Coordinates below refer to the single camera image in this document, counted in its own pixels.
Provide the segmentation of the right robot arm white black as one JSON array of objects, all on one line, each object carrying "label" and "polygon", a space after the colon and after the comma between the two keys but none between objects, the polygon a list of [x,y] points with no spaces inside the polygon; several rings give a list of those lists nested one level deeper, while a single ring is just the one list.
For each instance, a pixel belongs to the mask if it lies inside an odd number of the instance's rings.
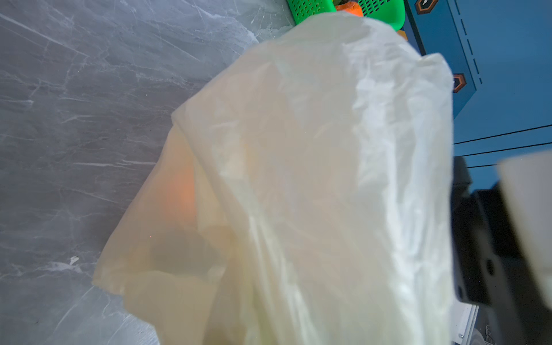
[{"label": "right robot arm white black", "polygon": [[457,300],[471,315],[462,344],[551,343],[551,152],[508,158],[498,182],[470,190],[465,159],[454,160],[451,196]]}]

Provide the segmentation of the translucent yellowish plastic bag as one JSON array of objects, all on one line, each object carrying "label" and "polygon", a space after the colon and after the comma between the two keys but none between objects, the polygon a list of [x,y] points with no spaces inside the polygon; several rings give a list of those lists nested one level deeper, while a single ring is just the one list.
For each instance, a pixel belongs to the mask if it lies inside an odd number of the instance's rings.
[{"label": "translucent yellowish plastic bag", "polygon": [[451,70],[319,14],[172,113],[95,286],[161,344],[449,344]]}]

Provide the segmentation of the orange fruit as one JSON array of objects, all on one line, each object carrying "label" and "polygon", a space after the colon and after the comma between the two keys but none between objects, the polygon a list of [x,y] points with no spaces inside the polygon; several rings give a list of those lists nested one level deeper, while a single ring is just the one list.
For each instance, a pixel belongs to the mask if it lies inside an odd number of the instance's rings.
[{"label": "orange fruit", "polygon": [[338,12],[346,12],[349,14],[353,14],[357,17],[363,17],[364,13],[362,11],[362,7],[357,1],[354,0],[339,0],[334,1],[334,6],[336,8],[336,11]]}]

